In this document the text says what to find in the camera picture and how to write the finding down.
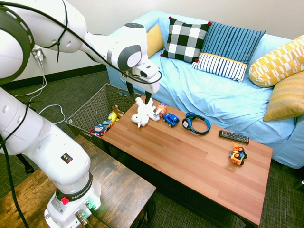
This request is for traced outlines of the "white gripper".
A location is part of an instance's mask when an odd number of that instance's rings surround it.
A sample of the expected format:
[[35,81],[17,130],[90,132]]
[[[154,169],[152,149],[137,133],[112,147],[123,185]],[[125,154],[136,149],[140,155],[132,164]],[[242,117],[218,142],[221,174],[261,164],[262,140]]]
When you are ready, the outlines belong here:
[[143,76],[134,76],[130,72],[119,73],[119,76],[126,81],[126,86],[129,92],[129,95],[134,94],[133,85],[140,87],[145,92],[145,104],[147,105],[151,99],[152,94],[155,94],[160,89],[160,71],[152,78],[147,79]]

